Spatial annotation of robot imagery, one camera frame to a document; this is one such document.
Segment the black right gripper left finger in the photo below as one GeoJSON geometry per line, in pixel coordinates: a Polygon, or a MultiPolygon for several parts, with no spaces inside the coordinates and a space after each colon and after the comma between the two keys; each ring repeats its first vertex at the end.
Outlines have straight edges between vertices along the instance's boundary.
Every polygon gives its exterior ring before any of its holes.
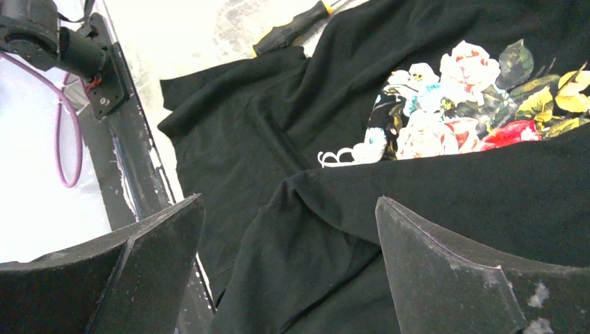
{"type": "Polygon", "coordinates": [[[1,265],[2,333],[173,333],[205,217],[195,194],[30,262],[1,265]]]}

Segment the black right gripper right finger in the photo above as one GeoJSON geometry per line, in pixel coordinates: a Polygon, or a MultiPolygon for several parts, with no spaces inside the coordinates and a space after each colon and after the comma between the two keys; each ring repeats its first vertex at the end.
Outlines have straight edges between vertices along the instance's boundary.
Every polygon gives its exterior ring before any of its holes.
{"type": "Polygon", "coordinates": [[[391,198],[378,237],[402,333],[588,333],[589,269],[473,241],[391,198]]]}

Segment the black floral print t-shirt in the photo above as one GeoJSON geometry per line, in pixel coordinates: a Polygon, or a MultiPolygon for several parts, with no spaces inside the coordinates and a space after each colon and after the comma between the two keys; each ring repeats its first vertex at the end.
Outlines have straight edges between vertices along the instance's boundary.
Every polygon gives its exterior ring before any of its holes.
{"type": "Polygon", "coordinates": [[[382,197],[589,269],[588,1],[368,1],[311,56],[161,89],[180,186],[205,198],[208,333],[401,333],[382,197]]]}

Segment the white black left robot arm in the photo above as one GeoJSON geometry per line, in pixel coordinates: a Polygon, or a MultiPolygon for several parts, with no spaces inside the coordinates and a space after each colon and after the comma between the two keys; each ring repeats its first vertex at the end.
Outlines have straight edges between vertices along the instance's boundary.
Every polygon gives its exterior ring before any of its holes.
{"type": "Polygon", "coordinates": [[[61,23],[74,20],[59,13],[54,1],[2,1],[1,52],[43,71],[58,68],[88,80],[102,77],[112,58],[108,47],[92,39],[97,35],[90,23],[94,4],[84,2],[83,17],[76,21],[82,30],[73,31],[61,23]]]}

